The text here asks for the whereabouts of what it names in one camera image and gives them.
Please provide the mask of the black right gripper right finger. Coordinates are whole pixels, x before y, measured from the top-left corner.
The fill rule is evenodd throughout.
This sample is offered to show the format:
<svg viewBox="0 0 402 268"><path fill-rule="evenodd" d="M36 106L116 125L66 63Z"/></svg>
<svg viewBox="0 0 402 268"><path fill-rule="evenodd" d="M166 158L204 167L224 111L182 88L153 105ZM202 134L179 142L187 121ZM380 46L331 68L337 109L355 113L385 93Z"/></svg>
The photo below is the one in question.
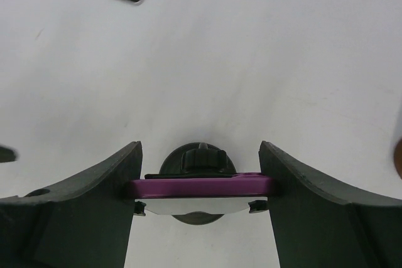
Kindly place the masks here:
<svg viewBox="0 0 402 268"><path fill-rule="evenodd" d="M348 185L263 141L281 267L401 267L401 200Z"/></svg>

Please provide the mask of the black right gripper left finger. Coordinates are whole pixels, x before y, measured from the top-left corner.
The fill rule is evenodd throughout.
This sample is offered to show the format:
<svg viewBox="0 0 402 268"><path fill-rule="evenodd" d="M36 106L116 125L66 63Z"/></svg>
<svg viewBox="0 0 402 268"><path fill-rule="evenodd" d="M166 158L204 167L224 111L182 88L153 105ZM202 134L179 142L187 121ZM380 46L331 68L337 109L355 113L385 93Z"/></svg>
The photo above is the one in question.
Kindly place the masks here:
<svg viewBox="0 0 402 268"><path fill-rule="evenodd" d="M123 267L141 174L142 145L26 196L1 200L2 267Z"/></svg>

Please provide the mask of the purple phone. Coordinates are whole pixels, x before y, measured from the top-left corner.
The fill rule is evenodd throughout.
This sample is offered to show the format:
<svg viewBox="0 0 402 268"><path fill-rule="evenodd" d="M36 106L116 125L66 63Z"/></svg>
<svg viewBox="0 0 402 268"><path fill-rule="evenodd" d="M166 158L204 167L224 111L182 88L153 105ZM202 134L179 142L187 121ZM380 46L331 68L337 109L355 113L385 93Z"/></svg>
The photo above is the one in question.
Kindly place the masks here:
<svg viewBox="0 0 402 268"><path fill-rule="evenodd" d="M231 214L277 194L277 182L261 173L229 178L140 179L129 181L126 197L157 215Z"/></svg>

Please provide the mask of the black stand with ball joint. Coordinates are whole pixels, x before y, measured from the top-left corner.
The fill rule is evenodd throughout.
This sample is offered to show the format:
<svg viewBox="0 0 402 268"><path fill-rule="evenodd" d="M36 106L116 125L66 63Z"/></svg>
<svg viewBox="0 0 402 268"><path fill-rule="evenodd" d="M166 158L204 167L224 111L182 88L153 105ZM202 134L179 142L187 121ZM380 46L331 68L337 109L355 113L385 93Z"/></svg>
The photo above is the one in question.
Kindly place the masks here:
<svg viewBox="0 0 402 268"><path fill-rule="evenodd" d="M9 147L0 146L0 163L10 163L18 159L18 153Z"/></svg>

